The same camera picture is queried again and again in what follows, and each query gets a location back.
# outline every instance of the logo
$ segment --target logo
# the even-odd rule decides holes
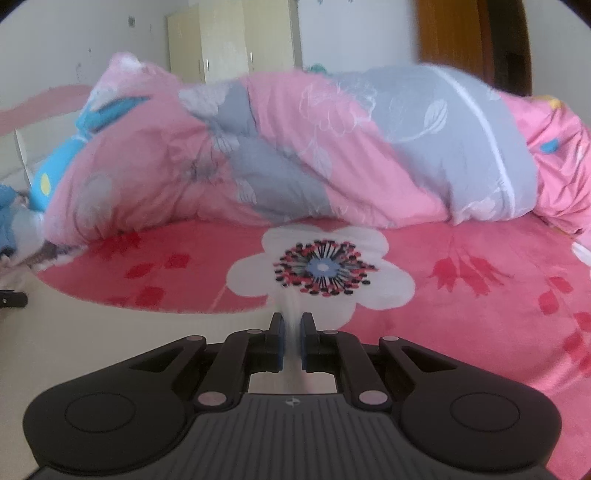
[[[291,397],[289,400],[286,400],[285,403],[286,405],[289,405],[291,408],[295,408],[301,403],[301,400],[295,397]]]

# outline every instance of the wardrobe door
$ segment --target wardrobe door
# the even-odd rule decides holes
[[[199,7],[206,83],[248,73],[242,2],[204,2]]]
[[[243,8],[250,71],[281,72],[298,64],[301,66],[296,3],[291,0],[243,0]]]
[[[199,9],[197,6],[168,17],[170,71],[185,83],[204,83]]]

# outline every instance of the wooden door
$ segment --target wooden door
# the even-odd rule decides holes
[[[204,2],[199,6],[206,83],[248,73],[242,2]]]
[[[170,71],[185,83],[205,83],[199,28],[199,8],[168,17]]]
[[[243,0],[243,8],[250,71],[281,72],[296,66],[289,0]]]
[[[486,0],[417,0],[421,61],[457,67],[494,85]]]

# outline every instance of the blue cloth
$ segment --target blue cloth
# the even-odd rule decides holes
[[[17,249],[12,231],[14,214],[10,208],[18,194],[12,187],[0,183],[0,253],[11,255]]]
[[[77,134],[57,147],[35,174],[30,193],[31,210],[45,212],[70,163],[90,139],[147,99],[123,98],[96,112],[91,111],[90,104],[87,104],[76,121]]]

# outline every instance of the blue stuffed toy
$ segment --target blue stuffed toy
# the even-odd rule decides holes
[[[96,112],[91,111],[89,102],[76,121],[77,134],[57,147],[35,174],[30,192],[31,210],[45,212],[74,157],[97,133],[146,100],[146,97],[123,98]]]

